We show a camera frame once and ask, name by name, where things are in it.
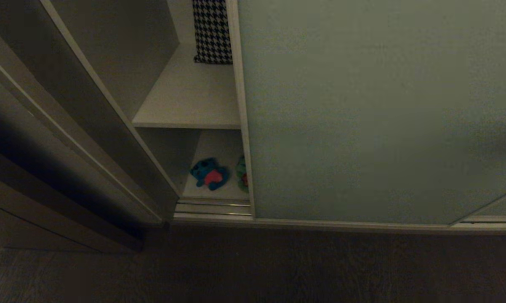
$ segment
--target shelf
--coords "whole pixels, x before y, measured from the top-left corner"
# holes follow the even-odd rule
[[[194,63],[180,44],[133,119],[138,127],[240,129],[232,65]]]
[[[220,166],[226,167],[230,178],[224,186],[211,191],[206,186],[197,187],[197,180],[188,174],[183,198],[249,200],[249,194],[238,187],[236,164],[243,155],[242,134],[237,130],[203,130],[192,167],[198,161],[209,157],[217,159]]]

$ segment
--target houndstooth fabric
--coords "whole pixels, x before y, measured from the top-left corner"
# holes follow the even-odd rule
[[[195,62],[232,64],[225,0],[193,0]]]

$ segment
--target green stuffed toy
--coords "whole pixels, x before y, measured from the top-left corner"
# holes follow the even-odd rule
[[[241,156],[238,164],[236,165],[236,175],[238,176],[238,187],[242,191],[249,192],[248,187],[248,173],[245,169],[245,157]]]

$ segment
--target stuffed toy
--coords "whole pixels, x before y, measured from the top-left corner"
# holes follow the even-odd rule
[[[240,187],[242,191],[249,192],[248,173],[247,170],[245,169],[244,156],[240,157],[240,160],[236,165],[236,175],[238,176],[238,187]]]
[[[206,185],[210,190],[217,190],[229,179],[228,171],[215,158],[198,161],[189,172],[197,179],[197,187]]]

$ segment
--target closet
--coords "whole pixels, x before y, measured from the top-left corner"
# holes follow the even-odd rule
[[[253,219],[237,2],[226,3],[233,57],[228,65],[194,62],[192,0],[40,2],[178,195],[174,217]],[[242,156],[249,192],[238,186],[235,168]],[[190,174],[211,157],[230,173],[214,191],[197,187]]]

